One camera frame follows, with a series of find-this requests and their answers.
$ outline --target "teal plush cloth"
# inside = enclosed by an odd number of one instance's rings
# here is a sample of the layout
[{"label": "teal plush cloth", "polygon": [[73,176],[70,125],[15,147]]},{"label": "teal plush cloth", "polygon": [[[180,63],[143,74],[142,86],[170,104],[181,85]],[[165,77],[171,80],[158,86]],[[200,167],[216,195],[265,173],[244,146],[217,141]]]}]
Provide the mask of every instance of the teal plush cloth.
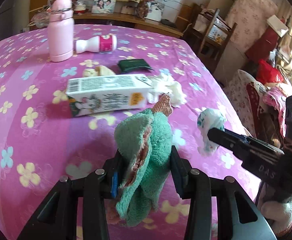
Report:
[{"label": "teal plush cloth", "polygon": [[[149,125],[152,130],[148,137],[149,150],[144,164],[137,170],[135,181],[124,187]],[[172,129],[163,113],[153,114],[147,108],[120,122],[114,137],[119,152],[129,163],[126,178],[119,187],[121,198],[116,204],[116,210],[120,218],[126,220],[127,226],[136,226],[152,208],[158,207],[159,195],[170,170]]]}]

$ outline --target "wooden chair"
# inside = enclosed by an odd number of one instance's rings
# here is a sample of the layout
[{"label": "wooden chair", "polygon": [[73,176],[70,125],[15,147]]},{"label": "wooden chair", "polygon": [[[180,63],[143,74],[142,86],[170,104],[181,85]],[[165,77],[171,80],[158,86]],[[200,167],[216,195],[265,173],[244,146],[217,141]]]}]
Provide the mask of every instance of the wooden chair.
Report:
[{"label": "wooden chair", "polygon": [[237,23],[234,23],[233,27],[230,28],[227,26],[226,29],[222,29],[225,34],[227,34],[227,38],[222,42],[222,44],[217,43],[215,40],[210,38],[208,35],[212,29],[212,27],[216,22],[216,18],[219,14],[219,9],[217,8],[215,14],[213,16],[208,16],[206,14],[202,14],[206,19],[210,22],[206,27],[204,33],[200,33],[199,31],[195,30],[193,27],[197,20],[198,15],[201,13],[203,6],[195,5],[193,8],[193,13],[190,18],[190,24],[187,27],[183,39],[187,42],[187,44],[191,47],[191,49],[195,52],[197,57],[200,58],[202,63],[207,67],[207,69],[213,74],[219,60],[222,57],[222,54],[229,42],[231,36],[233,35]]}]

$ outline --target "purple tablecloth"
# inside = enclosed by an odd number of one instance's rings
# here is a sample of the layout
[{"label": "purple tablecloth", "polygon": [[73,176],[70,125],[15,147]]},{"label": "purple tablecloth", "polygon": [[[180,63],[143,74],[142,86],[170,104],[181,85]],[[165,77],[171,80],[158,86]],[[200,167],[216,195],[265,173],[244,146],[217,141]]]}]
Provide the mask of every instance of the purple tablecloth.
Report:
[{"label": "purple tablecloth", "polygon": [[[114,156],[116,125],[138,111],[71,118],[65,88],[67,79],[81,77],[85,68],[105,65],[119,73],[116,64],[122,59],[144,58],[155,71],[142,73],[168,73],[182,84],[188,103],[174,109],[169,117],[173,144],[180,156],[209,176],[235,177],[252,198],[257,194],[259,179],[242,169],[231,152],[220,147],[212,157],[198,153],[202,141],[196,120],[203,107],[224,109],[225,127],[238,133],[244,129],[225,94],[190,47],[160,34],[104,25],[76,25],[74,39],[109,33],[117,35],[116,51],[84,52],[60,63],[49,60],[46,29],[0,41],[0,230],[9,240],[17,238],[61,175],[84,177]],[[159,207],[135,228],[109,226],[111,239],[183,239],[189,201],[179,198],[171,176]],[[77,239],[82,239],[79,209]],[[213,211],[216,235],[215,203]]]}]

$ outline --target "thermos lid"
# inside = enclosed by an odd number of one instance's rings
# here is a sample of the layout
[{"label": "thermos lid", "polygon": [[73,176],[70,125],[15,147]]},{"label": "thermos lid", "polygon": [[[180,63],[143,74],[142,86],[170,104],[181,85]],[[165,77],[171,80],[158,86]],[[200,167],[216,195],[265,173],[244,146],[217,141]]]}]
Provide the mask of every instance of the thermos lid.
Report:
[{"label": "thermos lid", "polygon": [[56,0],[51,7],[50,21],[61,21],[73,16],[71,0]]}]

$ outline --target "white carton box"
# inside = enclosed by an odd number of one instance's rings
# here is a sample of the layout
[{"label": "white carton box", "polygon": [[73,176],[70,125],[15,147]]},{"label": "white carton box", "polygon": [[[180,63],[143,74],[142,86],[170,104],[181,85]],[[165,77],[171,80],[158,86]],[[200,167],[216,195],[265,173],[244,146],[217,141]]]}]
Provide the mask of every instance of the white carton box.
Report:
[{"label": "white carton box", "polygon": [[144,74],[98,76],[68,80],[66,95],[73,116],[144,108],[150,80]]}]

